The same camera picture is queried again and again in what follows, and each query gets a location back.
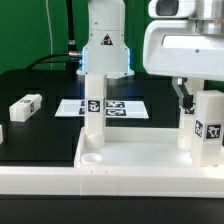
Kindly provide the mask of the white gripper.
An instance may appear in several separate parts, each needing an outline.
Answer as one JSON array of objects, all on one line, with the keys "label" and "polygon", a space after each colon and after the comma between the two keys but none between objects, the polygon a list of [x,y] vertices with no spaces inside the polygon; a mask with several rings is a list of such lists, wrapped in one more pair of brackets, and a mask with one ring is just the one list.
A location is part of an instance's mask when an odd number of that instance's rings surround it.
[{"label": "white gripper", "polygon": [[194,20],[153,21],[144,36],[143,67],[152,75],[172,76],[179,106],[190,109],[187,78],[224,81],[224,35],[199,34]]}]

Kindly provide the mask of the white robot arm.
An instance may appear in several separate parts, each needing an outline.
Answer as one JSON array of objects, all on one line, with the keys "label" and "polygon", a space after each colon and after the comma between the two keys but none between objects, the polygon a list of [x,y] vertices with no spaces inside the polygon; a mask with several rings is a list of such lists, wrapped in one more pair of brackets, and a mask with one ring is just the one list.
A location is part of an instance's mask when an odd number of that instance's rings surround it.
[{"label": "white robot arm", "polygon": [[180,106],[193,106],[189,78],[224,81],[224,0],[151,0],[143,67],[170,76]]}]

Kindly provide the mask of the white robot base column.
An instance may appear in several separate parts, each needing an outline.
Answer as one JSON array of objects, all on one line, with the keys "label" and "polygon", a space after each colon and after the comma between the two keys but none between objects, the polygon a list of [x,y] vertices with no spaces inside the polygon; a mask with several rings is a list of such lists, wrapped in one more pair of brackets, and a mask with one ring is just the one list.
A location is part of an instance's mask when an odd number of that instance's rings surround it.
[{"label": "white robot base column", "polygon": [[130,50],[124,41],[123,0],[88,0],[89,34],[78,75],[104,73],[109,79],[132,76]]}]

